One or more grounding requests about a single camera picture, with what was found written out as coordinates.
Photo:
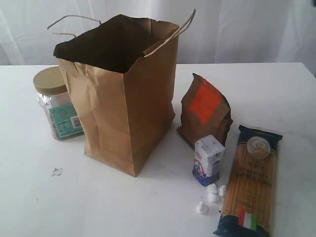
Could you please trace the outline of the brown paper shopping bag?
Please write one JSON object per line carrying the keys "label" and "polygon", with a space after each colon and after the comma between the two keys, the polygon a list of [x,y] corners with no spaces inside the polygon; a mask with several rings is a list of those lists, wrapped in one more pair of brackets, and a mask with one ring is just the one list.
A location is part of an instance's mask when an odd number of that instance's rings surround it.
{"label": "brown paper shopping bag", "polygon": [[55,46],[87,156],[140,173],[175,117],[178,39],[192,20],[177,25],[120,14]]}

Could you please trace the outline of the brown pouch orange label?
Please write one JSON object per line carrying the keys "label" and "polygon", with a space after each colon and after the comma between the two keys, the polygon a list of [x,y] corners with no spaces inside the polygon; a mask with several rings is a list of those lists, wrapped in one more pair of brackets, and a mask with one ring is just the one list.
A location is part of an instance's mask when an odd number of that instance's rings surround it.
{"label": "brown pouch orange label", "polygon": [[230,104],[205,78],[195,73],[193,77],[181,100],[181,125],[177,132],[191,148],[208,135],[213,135],[224,146],[233,123]]}

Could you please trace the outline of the small white blue carton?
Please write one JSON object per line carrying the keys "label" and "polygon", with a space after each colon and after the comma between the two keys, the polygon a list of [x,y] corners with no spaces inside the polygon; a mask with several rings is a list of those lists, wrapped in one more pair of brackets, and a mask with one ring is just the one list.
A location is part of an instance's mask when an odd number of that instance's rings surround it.
{"label": "small white blue carton", "polygon": [[213,135],[195,142],[193,175],[202,186],[215,183],[220,178],[220,165],[224,154],[225,147]]}

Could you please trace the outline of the white crumpled lump upper left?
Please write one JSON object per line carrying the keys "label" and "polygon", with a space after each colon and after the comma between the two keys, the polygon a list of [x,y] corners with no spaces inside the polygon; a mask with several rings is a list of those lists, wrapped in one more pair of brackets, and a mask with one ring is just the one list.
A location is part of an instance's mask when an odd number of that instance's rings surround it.
{"label": "white crumpled lump upper left", "polygon": [[207,186],[207,193],[209,195],[217,195],[218,194],[218,189],[215,183],[212,183]]}

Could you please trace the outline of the white crumpled lump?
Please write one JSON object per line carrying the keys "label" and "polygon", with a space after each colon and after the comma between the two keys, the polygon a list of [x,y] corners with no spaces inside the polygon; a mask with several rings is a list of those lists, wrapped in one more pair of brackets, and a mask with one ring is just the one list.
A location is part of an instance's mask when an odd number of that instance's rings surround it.
{"label": "white crumpled lump", "polygon": [[208,193],[207,195],[208,197],[208,201],[211,202],[211,203],[217,203],[220,201],[220,196],[218,193]]}
{"label": "white crumpled lump", "polygon": [[227,186],[226,185],[221,185],[217,188],[217,192],[218,192],[218,195],[223,198],[226,194],[226,189],[227,189]]}
{"label": "white crumpled lump", "polygon": [[206,215],[208,213],[209,209],[208,209],[208,206],[203,201],[201,201],[196,206],[196,211],[198,214]]}
{"label": "white crumpled lump", "polygon": [[212,183],[207,186],[207,193],[209,195],[217,195],[218,194],[218,189],[215,183]]}

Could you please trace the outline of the clear jar gold lid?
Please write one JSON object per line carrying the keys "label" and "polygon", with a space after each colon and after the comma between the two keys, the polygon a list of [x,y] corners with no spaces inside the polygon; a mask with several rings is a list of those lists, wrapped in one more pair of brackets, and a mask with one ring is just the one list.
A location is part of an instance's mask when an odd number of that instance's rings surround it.
{"label": "clear jar gold lid", "polygon": [[38,72],[33,85],[54,139],[65,140],[84,134],[58,66]]}

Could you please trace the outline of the white crumpled lump right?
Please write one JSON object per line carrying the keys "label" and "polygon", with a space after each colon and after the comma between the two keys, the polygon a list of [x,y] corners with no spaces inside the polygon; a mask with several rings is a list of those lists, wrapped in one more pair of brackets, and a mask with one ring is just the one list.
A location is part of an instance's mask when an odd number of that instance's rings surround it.
{"label": "white crumpled lump right", "polygon": [[217,188],[217,192],[218,192],[218,195],[223,198],[226,194],[226,189],[227,189],[227,186],[226,185],[221,185]]}

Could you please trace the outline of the white crumpled lump middle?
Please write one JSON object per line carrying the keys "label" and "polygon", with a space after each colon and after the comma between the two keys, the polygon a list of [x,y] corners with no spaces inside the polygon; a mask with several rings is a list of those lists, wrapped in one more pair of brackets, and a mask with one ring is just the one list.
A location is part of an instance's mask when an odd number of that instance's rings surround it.
{"label": "white crumpled lump middle", "polygon": [[208,201],[211,202],[211,203],[217,203],[220,201],[220,196],[218,193],[208,193],[207,195],[208,197]]}

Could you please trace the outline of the white crumpled lump lower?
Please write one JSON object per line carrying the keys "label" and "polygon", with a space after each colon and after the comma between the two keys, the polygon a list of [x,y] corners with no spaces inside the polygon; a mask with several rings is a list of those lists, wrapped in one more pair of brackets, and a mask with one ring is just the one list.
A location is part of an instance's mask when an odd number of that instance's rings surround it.
{"label": "white crumpled lump lower", "polygon": [[201,201],[196,206],[196,211],[198,214],[206,215],[208,213],[209,209],[208,209],[208,206],[203,201]]}

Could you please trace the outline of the clear plastic scrap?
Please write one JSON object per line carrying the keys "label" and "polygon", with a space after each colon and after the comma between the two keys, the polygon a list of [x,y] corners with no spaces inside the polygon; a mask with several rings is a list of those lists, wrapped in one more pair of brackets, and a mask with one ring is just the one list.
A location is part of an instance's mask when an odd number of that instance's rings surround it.
{"label": "clear plastic scrap", "polygon": [[52,177],[54,177],[54,176],[60,176],[60,175],[62,175],[62,173],[63,173],[63,168],[61,167],[61,168],[54,168],[54,170],[53,170],[53,172],[52,172],[52,174],[51,174],[51,176]]}

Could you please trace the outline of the spaghetti packet dark blue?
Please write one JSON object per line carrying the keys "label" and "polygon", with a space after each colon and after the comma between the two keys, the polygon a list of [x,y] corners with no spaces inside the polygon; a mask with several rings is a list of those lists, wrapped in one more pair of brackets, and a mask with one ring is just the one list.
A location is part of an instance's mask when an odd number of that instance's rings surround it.
{"label": "spaghetti packet dark blue", "polygon": [[214,234],[271,236],[278,143],[282,135],[239,126],[223,208]]}

